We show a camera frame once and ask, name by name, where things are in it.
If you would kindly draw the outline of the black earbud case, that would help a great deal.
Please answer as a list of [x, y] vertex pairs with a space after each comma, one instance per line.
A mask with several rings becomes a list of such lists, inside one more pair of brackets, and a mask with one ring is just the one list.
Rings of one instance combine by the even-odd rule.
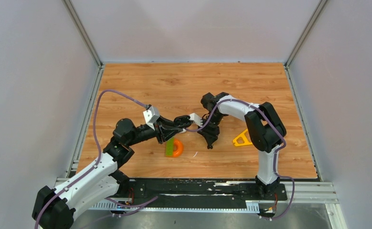
[[177, 128], [188, 128], [193, 121], [189, 115], [178, 116], [173, 120], [174, 126]]

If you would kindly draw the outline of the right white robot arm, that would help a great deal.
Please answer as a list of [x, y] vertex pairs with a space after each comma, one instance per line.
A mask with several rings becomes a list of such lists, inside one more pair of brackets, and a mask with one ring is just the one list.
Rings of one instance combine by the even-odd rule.
[[228, 93], [202, 96], [201, 104], [209, 112], [202, 119], [198, 133], [203, 136], [207, 148], [212, 149], [220, 133], [219, 124], [223, 117], [232, 116], [246, 123], [253, 146], [259, 151], [259, 170], [256, 175], [256, 193], [268, 199], [275, 193], [275, 186], [281, 176], [277, 172], [278, 152], [286, 147], [286, 128], [269, 102], [248, 103]]

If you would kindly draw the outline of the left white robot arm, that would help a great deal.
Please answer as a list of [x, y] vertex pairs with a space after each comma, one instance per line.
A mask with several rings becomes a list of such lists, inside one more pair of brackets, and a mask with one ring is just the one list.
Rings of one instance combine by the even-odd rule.
[[140, 126], [128, 118], [119, 120], [110, 142], [93, 163], [62, 184], [39, 190], [32, 212], [34, 227], [69, 229], [80, 215], [104, 198], [126, 196], [129, 178], [119, 168], [134, 155], [131, 146], [152, 138], [162, 144], [191, 124], [189, 115], [173, 121], [153, 115]]

